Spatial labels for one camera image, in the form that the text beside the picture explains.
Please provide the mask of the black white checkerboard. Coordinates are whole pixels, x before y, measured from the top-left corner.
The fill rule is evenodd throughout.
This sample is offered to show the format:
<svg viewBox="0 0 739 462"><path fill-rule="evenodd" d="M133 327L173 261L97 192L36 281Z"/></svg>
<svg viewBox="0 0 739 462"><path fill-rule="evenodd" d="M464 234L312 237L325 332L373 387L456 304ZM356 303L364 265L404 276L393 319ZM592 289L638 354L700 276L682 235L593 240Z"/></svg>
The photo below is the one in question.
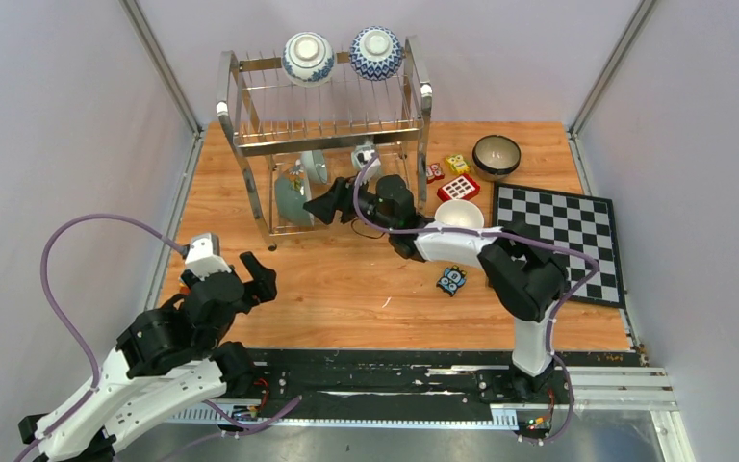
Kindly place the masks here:
<svg viewBox="0 0 739 462"><path fill-rule="evenodd" d="M624 309L625 288L613 202L607 198L496 183L492 224L522 221L530 238L589 255L599 271L573 301Z"/></svg>

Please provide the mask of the small celadon cup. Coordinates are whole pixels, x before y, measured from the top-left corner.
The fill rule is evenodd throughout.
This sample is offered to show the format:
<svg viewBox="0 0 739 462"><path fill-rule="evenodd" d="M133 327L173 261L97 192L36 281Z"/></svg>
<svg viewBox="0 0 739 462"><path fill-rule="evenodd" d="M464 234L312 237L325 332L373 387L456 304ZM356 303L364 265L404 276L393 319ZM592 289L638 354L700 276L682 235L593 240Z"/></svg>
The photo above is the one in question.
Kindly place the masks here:
<svg viewBox="0 0 739 462"><path fill-rule="evenodd" d="M327 184L329 181L326 159L320 149L302 151L301 164L304 166L309 180L315 184Z"/></svg>
<svg viewBox="0 0 739 462"><path fill-rule="evenodd" d="M371 143L356 146L353 149L350 158L353 166L358 170L363 169L367 165L380 165L376 146Z"/></svg>

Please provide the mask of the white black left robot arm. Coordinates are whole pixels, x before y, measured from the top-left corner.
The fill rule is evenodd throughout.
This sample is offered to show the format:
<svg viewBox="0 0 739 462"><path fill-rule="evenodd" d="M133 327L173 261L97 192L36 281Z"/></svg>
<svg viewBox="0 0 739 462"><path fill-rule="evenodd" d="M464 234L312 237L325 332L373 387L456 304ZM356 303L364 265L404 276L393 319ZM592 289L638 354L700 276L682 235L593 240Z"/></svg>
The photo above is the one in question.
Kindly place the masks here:
<svg viewBox="0 0 739 462"><path fill-rule="evenodd" d="M276 272L250 252L243 282L217 256L184 272L189 290L138 315L117 338L98 371L48 414L24 417L22 442L40 461L112 461L151 428L196 403L248 396L258 380L247 349L224 337L235 316L277 296Z"/></svg>

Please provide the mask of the dark blue floral bowl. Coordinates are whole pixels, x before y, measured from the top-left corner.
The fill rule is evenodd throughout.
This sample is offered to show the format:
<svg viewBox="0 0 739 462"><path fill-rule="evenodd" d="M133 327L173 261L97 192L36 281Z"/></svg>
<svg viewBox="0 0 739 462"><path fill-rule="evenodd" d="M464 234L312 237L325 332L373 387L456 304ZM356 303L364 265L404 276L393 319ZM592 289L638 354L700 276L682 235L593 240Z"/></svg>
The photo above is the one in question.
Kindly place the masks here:
<svg viewBox="0 0 739 462"><path fill-rule="evenodd" d="M488 135L479 139L471 154L474 167L489 171L510 169L516 171L522 160L519 145L502 135Z"/></svg>

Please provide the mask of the steel two-tier dish rack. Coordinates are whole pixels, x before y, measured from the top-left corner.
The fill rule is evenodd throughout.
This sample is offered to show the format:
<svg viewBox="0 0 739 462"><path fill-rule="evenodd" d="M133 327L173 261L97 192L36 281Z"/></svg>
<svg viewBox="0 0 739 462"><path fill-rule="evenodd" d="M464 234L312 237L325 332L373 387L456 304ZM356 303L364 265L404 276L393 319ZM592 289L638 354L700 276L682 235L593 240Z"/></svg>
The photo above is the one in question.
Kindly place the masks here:
<svg viewBox="0 0 739 462"><path fill-rule="evenodd" d="M240 59L232 51L221 53L217 119L268 249L323 227L320 222L296 225L278 213L274 183L304 151L322 150L334 179L353 175L354 147L375 144L382 173L403 176L418 209L424 210L433 88L420 38L408 36L403 46L399 72L385 81L361 78L347 52L339 51L331 79L314 88L291 83L276 54Z"/></svg>

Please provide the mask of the red calculator toy block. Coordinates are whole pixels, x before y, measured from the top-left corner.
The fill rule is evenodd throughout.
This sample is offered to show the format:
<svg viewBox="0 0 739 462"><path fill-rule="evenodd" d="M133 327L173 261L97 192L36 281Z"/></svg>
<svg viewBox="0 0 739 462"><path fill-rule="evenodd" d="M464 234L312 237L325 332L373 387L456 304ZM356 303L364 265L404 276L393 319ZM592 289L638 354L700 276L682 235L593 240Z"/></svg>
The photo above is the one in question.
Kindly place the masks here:
<svg viewBox="0 0 739 462"><path fill-rule="evenodd" d="M445 183L437 190L437 196L443 201L471 200L480 193L480 186L467 174L461 174Z"/></svg>

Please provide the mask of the pink brown bowl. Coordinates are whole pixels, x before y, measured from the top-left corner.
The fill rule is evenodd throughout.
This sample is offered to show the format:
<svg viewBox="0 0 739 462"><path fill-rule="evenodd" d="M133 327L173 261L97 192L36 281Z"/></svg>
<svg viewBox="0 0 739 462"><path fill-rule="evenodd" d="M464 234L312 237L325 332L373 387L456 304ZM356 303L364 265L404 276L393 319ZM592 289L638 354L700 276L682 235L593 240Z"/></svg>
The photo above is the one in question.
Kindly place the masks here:
<svg viewBox="0 0 739 462"><path fill-rule="evenodd" d="M475 170L476 175L480 179L484 181L488 181L488 182L504 181L506 178L508 178L515 172L514 169L489 171L489 170L486 170L480 167L475 167L474 170Z"/></svg>

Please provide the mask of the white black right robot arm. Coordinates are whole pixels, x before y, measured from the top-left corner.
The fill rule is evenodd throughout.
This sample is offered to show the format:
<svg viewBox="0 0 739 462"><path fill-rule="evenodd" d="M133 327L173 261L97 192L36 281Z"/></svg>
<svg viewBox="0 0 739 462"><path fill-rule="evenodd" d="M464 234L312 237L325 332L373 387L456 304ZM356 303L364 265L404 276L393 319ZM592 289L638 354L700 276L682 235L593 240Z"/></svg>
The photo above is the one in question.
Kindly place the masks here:
<svg viewBox="0 0 739 462"><path fill-rule="evenodd" d="M354 177L339 177L326 193L303 207L325 224L335 218L363 219L387 233L390 245L404 259L483 270L515 323L515 348L503 392L531 402L548 391L554 370L552 304L562 300L568 281L568 272L550 245L521 236L517 223L466 228L424 216L396 174L381 177L374 192L358 185Z"/></svg>

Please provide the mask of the blue owl toy block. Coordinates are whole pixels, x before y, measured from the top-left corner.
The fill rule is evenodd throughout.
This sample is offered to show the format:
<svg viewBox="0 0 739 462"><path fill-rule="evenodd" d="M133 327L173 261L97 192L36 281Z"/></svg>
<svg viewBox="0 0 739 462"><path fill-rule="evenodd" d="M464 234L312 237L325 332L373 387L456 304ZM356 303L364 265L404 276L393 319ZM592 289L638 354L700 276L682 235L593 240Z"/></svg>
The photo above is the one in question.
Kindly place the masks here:
<svg viewBox="0 0 739 462"><path fill-rule="evenodd" d="M436 287L450 297L456 296L467 281L467 273L458 266L448 267L436 282Z"/></svg>

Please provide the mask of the blue white patterned bowl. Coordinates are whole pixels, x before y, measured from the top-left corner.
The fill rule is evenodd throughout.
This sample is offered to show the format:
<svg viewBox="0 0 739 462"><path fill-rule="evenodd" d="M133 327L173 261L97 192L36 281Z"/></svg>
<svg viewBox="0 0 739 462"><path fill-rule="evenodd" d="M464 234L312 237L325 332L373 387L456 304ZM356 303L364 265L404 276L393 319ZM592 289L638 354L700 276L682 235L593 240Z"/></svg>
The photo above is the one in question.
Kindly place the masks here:
<svg viewBox="0 0 739 462"><path fill-rule="evenodd" d="M362 29L350 44L348 61L361 78L377 82L392 78L398 73L404 47L389 28L370 26Z"/></svg>

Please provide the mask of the red owl toy block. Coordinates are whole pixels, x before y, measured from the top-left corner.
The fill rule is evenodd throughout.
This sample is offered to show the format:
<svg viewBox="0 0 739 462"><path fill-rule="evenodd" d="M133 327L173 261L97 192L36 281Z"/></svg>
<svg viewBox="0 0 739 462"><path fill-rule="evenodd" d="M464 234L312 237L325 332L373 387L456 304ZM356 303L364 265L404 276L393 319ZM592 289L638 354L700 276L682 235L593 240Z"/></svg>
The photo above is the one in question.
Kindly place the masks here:
<svg viewBox="0 0 739 462"><path fill-rule="evenodd" d="M433 163L426 167L425 176L426 182L431 184L433 182L443 180L445 178L445 173L439 163Z"/></svg>

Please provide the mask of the small celadon cup right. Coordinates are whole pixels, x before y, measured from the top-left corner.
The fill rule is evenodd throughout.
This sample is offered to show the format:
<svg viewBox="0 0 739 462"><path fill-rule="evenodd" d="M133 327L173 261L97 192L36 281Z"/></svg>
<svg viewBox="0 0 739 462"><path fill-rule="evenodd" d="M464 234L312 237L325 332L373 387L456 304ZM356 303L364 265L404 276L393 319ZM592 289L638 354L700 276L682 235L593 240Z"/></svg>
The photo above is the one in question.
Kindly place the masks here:
<svg viewBox="0 0 739 462"><path fill-rule="evenodd" d="M371 143L356 146L353 149L350 158L353 166L358 170L363 169L367 165L380 165L376 146Z"/></svg>

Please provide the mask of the cream bowl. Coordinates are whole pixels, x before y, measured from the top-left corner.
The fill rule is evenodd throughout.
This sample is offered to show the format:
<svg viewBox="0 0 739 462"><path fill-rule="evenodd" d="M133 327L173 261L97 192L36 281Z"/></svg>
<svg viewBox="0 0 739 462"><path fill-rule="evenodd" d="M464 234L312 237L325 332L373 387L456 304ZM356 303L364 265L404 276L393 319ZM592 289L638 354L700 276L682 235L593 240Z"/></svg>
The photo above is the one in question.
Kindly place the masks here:
<svg viewBox="0 0 739 462"><path fill-rule="evenodd" d="M434 219L451 227L469 229L485 227L482 211L475 204L464 199L450 199L443 202L435 211Z"/></svg>

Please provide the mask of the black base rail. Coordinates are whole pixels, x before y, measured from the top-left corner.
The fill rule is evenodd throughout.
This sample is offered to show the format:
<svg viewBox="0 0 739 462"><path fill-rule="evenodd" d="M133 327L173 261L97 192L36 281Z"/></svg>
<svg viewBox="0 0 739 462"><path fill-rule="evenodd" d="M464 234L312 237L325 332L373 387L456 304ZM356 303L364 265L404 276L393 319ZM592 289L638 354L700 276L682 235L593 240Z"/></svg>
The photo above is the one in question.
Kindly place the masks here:
<svg viewBox="0 0 739 462"><path fill-rule="evenodd" d="M544 439L584 411L677 408L666 373L633 351L566 352L544 393L503 392L511 355L493 350L254 348L251 392L203 400L163 421L305 427L474 429Z"/></svg>

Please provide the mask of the yellow owl toy block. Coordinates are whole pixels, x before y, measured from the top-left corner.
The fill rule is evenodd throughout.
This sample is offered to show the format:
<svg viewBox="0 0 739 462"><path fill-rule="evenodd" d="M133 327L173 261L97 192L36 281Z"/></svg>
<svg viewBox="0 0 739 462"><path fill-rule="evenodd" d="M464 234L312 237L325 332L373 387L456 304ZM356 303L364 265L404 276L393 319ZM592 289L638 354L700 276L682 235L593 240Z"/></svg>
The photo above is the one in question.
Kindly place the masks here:
<svg viewBox="0 0 739 462"><path fill-rule="evenodd" d="M471 172L471 165L462 154L445 157L445 163L448 172L454 177L468 175Z"/></svg>

